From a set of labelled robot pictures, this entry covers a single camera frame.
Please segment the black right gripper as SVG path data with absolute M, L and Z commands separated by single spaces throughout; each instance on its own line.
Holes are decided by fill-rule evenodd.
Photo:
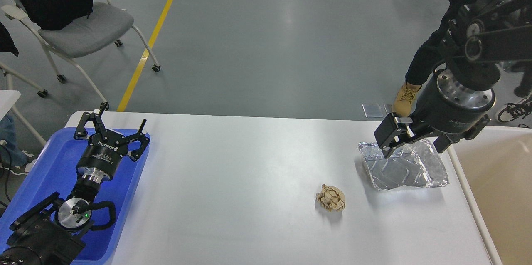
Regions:
M 490 123 L 487 112 L 496 101 L 494 90 L 477 91 L 463 86 L 450 69 L 437 70 L 418 96 L 410 117 L 387 114 L 374 136 L 384 158 L 426 137 L 437 153 L 460 140 L 473 140 Z

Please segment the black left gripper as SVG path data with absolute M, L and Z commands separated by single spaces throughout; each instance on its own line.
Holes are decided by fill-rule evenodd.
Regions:
M 89 122 L 95 130 L 95 134 L 91 136 L 85 127 Z M 137 132 L 129 136 L 114 130 L 108 130 L 107 136 L 103 136 L 101 132 L 105 134 L 105 125 L 101 113 L 83 113 L 74 132 L 74 139 L 88 139 L 88 146 L 76 165 L 78 177 L 95 173 L 100 176 L 101 181 L 111 181 L 124 155 L 127 154 L 131 161 L 138 161 L 150 143 L 150 138 L 143 132 L 146 122 L 147 120 L 143 119 Z M 116 143 L 123 138 L 123 144 Z M 134 142 L 139 142 L 139 147 L 129 149 L 129 144 Z

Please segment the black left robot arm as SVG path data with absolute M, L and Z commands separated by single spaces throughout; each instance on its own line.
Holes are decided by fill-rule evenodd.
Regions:
M 55 133 L 1 220 L 2 265 L 105 263 L 118 244 L 150 138 L 84 112 Z

